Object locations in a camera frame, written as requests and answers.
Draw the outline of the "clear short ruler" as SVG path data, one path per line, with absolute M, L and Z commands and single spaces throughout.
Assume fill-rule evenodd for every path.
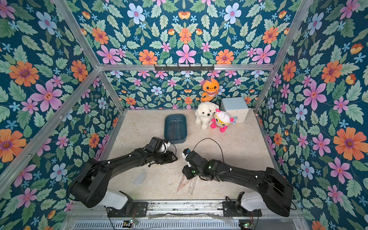
M 194 177 L 190 180 L 189 182 L 189 188 L 188 188 L 188 195 L 192 195 L 193 192 L 194 192 L 194 188 L 195 188 L 195 185 L 196 185 L 196 182 L 197 182 L 197 179 L 198 177 Z

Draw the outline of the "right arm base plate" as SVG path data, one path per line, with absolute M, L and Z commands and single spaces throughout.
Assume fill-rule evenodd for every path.
M 243 207 L 236 207 L 235 203 L 232 201 L 223 201 L 222 210 L 224 217 L 261 217 L 262 212 L 260 209 L 254 211 L 247 211 Z

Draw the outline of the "teal plastic storage box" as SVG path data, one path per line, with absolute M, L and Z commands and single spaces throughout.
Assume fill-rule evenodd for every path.
M 173 144 L 186 141 L 188 135 L 187 119 L 183 114 L 168 115 L 164 121 L 164 138 Z

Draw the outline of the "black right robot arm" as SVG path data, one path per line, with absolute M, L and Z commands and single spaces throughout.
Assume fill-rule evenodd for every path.
M 267 167 L 265 171 L 254 171 L 219 160 L 208 161 L 190 149 L 185 149 L 182 156 L 187 162 L 182 172 L 188 180 L 198 176 L 205 181 L 228 182 L 252 189 L 261 196 L 269 210 L 289 217 L 293 186 L 277 170 Z

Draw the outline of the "pink set square triangle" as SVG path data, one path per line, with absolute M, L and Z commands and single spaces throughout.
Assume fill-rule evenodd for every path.
M 185 175 L 183 175 L 176 192 L 178 193 L 180 190 L 182 190 L 190 182 L 191 181 L 188 180 Z

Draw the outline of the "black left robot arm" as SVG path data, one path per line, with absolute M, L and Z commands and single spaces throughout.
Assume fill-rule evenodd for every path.
M 89 160 L 68 187 L 68 194 L 87 208 L 104 206 L 116 210 L 124 209 L 130 196 L 123 192 L 108 189 L 109 181 L 130 169 L 145 165 L 165 165 L 177 161 L 172 151 L 160 152 L 138 148 L 131 153 L 105 161 Z

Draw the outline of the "clear stencil ruler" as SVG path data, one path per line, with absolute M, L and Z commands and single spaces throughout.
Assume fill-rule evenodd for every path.
M 182 122 L 178 121 L 176 127 L 177 127 L 177 139 L 182 140 L 183 139 L 183 134 L 185 133 L 185 131 L 183 131 Z

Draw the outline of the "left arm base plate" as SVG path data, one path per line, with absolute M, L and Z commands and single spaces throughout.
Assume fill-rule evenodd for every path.
M 148 211 L 148 202 L 128 202 L 123 209 L 117 210 L 114 208 L 107 209 L 109 218 L 140 218 L 145 217 Z

